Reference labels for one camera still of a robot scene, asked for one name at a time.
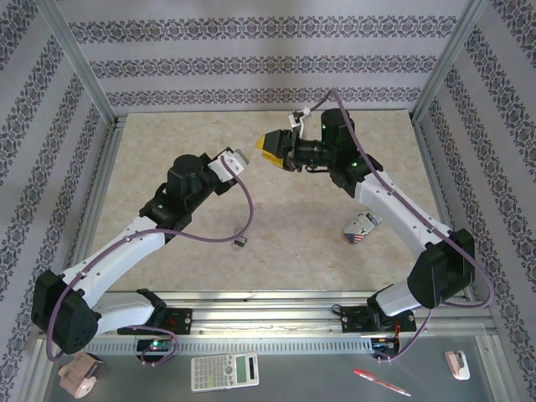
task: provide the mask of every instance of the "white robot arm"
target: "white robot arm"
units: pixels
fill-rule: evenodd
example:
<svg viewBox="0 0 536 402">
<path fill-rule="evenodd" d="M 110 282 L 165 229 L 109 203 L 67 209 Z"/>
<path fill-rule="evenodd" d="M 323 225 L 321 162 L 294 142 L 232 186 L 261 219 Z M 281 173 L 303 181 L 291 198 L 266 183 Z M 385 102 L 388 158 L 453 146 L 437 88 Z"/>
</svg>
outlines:
<svg viewBox="0 0 536 402">
<path fill-rule="evenodd" d="M 456 243 L 469 256 L 474 256 L 474 240 L 464 229 L 453 232 L 436 221 L 396 187 L 393 180 L 373 157 L 374 167 L 358 152 L 340 109 L 322 113 L 322 139 L 302 137 L 303 121 L 309 110 L 289 115 L 291 130 L 276 130 L 265 134 L 257 148 L 262 156 L 284 170 L 309 173 L 327 172 L 332 181 L 350 197 L 378 212 L 395 233 L 405 242 L 415 258 L 415 266 L 406 280 L 388 286 L 368 299 L 368 318 L 371 328 L 392 327 L 394 317 L 423 306 L 437 307 L 449 297 L 469 286 L 474 280 L 475 268 L 439 235 Z M 391 188 L 387 190 L 376 175 Z M 428 219 L 424 225 L 399 200 L 399 196 Z"/>
<path fill-rule="evenodd" d="M 32 321 L 47 331 L 54 306 L 71 282 L 82 275 L 65 297 L 54 325 L 53 340 L 67 354 L 81 350 L 95 335 L 128 326 L 162 323 L 165 303 L 147 289 L 137 293 L 107 294 L 111 285 L 147 255 L 163 247 L 191 221 L 193 211 L 211 194 L 221 195 L 248 164 L 240 150 L 227 148 L 211 159 L 182 155 L 167 172 L 163 183 L 136 217 L 118 236 L 79 264 L 55 275 L 45 271 L 36 281 Z M 122 244 L 110 250 L 118 241 Z M 95 258 L 101 258 L 84 272 Z"/>
</svg>

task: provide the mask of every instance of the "metal table surface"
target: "metal table surface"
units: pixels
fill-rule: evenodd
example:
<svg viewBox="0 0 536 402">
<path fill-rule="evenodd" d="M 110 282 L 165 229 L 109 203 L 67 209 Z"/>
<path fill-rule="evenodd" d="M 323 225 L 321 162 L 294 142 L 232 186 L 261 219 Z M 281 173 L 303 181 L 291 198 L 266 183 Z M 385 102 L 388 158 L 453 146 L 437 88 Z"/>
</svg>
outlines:
<svg viewBox="0 0 536 402">
<path fill-rule="evenodd" d="M 457 381 L 443 353 L 463 350 L 471 378 Z M 120 401 L 397 401 L 407 397 L 361 379 L 353 369 L 367 369 L 378 378 L 404 388 L 414 402 L 494 400 L 474 337 L 426 337 L 402 359 L 378 365 L 367 354 L 259 355 L 260 384 L 256 387 L 194 394 L 190 359 L 178 355 L 156 367 L 142 367 L 131 354 L 101 356 L 106 370 L 85 402 Z M 49 381 L 46 401 L 68 402 L 59 386 L 58 367 Z"/>
</svg>

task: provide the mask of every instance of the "white calculator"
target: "white calculator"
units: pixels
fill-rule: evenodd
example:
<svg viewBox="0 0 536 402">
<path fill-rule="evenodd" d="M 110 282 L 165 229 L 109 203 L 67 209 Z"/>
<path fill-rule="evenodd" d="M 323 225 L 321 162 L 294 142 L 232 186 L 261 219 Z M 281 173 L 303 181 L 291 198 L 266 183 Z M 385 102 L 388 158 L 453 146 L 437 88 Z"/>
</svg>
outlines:
<svg viewBox="0 0 536 402">
<path fill-rule="evenodd" d="M 192 391 L 215 391 L 259 384 L 257 353 L 218 354 L 192 359 Z"/>
</svg>

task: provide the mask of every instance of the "red pen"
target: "red pen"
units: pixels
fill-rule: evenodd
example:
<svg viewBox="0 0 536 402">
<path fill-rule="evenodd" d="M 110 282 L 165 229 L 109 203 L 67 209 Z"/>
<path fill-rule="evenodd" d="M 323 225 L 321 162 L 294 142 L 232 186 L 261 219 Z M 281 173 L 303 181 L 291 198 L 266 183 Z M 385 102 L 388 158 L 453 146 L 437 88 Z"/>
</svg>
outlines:
<svg viewBox="0 0 536 402">
<path fill-rule="evenodd" d="M 366 370 L 354 370 L 354 374 L 358 375 L 359 377 L 362 377 L 364 379 L 367 379 L 368 381 L 373 381 L 376 384 L 379 384 L 387 389 L 390 389 L 391 391 L 398 392 L 399 394 L 405 395 L 405 396 L 411 396 L 409 393 L 404 391 L 403 389 L 397 387 L 396 385 L 392 385 L 389 383 L 386 383 L 385 381 L 382 381 L 381 379 L 377 379 L 376 376 L 369 371 Z"/>
</svg>

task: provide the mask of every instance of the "striped wall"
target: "striped wall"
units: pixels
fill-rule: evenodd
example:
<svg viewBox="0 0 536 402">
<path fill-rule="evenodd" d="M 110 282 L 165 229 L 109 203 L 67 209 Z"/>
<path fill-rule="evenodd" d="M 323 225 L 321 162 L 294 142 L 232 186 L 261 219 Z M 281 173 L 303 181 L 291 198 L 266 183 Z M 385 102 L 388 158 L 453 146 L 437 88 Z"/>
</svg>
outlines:
<svg viewBox="0 0 536 402">
<path fill-rule="evenodd" d="M 17 400 L 36 277 L 68 264 L 108 132 L 31 1 L 0 0 L 0 401 Z"/>
<path fill-rule="evenodd" d="M 521 400 L 536 400 L 535 6 L 490 2 L 420 123 L 451 220 L 494 281 Z"/>
<path fill-rule="evenodd" d="M 119 115 L 288 110 L 330 87 L 351 108 L 408 108 L 467 4 L 59 2 Z"/>
</svg>

